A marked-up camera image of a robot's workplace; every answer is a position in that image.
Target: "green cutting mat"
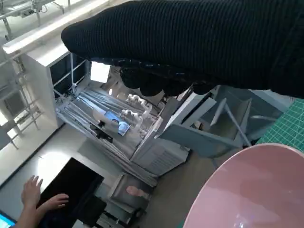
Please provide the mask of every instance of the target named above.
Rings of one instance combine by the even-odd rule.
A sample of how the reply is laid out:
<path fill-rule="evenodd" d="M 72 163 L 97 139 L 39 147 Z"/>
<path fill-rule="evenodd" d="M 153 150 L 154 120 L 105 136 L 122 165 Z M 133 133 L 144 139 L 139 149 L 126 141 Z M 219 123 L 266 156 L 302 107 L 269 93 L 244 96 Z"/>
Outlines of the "green cutting mat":
<path fill-rule="evenodd" d="M 258 143 L 280 143 L 304 152 L 304 99 L 296 99 Z"/>

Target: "computer monitor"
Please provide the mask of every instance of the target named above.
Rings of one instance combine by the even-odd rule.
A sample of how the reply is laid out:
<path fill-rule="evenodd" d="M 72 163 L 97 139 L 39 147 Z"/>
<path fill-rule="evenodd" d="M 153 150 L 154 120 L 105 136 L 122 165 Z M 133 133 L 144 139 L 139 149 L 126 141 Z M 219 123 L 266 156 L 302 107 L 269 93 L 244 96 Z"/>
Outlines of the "computer monitor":
<path fill-rule="evenodd" d="M 107 117 L 108 119 L 110 120 L 117 120 L 118 123 L 119 123 L 119 126 L 118 126 L 118 134 L 120 134 L 121 136 L 124 136 L 127 131 L 130 129 L 130 125 L 124 121 L 122 118 L 118 117 L 114 112 L 112 111 L 107 111 L 105 114 L 104 114 L 105 117 Z"/>
<path fill-rule="evenodd" d="M 15 221 L 0 211 L 0 228 L 9 228 L 15 225 Z"/>
<path fill-rule="evenodd" d="M 38 206 L 51 197 L 65 193 L 69 202 L 62 209 L 48 212 L 39 228 L 72 228 L 84 204 L 100 186 L 103 177 L 71 158 L 54 180 L 41 193 Z"/>

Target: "pink bowl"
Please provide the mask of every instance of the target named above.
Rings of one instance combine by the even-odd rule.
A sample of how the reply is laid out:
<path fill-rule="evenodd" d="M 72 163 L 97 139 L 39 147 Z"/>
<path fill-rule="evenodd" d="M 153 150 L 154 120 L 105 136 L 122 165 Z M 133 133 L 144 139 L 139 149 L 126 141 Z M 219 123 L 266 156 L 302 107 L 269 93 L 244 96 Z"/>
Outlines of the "pink bowl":
<path fill-rule="evenodd" d="M 184 225 L 303 227 L 304 155 L 272 143 L 242 150 L 221 165 L 201 189 Z"/>

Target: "ceiling light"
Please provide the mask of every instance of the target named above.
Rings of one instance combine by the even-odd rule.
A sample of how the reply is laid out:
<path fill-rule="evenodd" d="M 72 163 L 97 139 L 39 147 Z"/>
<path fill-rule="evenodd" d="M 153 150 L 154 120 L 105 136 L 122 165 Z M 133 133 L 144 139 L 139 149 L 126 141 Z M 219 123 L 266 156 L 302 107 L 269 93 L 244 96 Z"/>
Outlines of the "ceiling light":
<path fill-rule="evenodd" d="M 6 43 L 3 45 L 3 50 L 7 54 L 11 54 L 15 51 L 18 51 L 26 46 L 32 44 L 33 42 L 45 37 L 52 31 L 58 31 L 60 29 L 65 28 L 67 25 L 73 23 L 73 21 L 77 20 L 78 18 L 83 17 L 84 15 L 90 15 L 92 11 L 98 10 L 103 4 L 109 3 L 108 0 L 95 0 L 89 4 L 81 6 L 70 13 L 64 14 L 59 19 L 52 21 L 45 25 L 44 27 L 36 28 L 26 34 Z"/>
<path fill-rule="evenodd" d="M 91 80 L 106 83 L 109 77 L 109 72 L 110 72 L 110 65 L 92 62 Z"/>

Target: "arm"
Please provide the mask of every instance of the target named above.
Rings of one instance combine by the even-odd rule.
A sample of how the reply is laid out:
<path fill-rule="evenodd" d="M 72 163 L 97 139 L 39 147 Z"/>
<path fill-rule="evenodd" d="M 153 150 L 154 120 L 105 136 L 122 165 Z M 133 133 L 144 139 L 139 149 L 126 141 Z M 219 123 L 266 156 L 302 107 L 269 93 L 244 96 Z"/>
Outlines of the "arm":
<path fill-rule="evenodd" d="M 38 176 L 32 176 L 23 186 L 21 200 L 23 210 L 15 228 L 34 228 L 36 221 L 36 205 L 40 200 L 40 187 L 43 180 L 37 184 Z"/>
<path fill-rule="evenodd" d="M 68 195 L 58 194 L 36 209 L 40 200 L 40 187 L 42 184 L 42 180 L 38 184 L 37 180 L 38 177 L 34 178 L 32 176 L 24 184 L 21 195 L 24 207 L 15 228 L 35 228 L 48 211 L 60 209 L 68 202 Z"/>

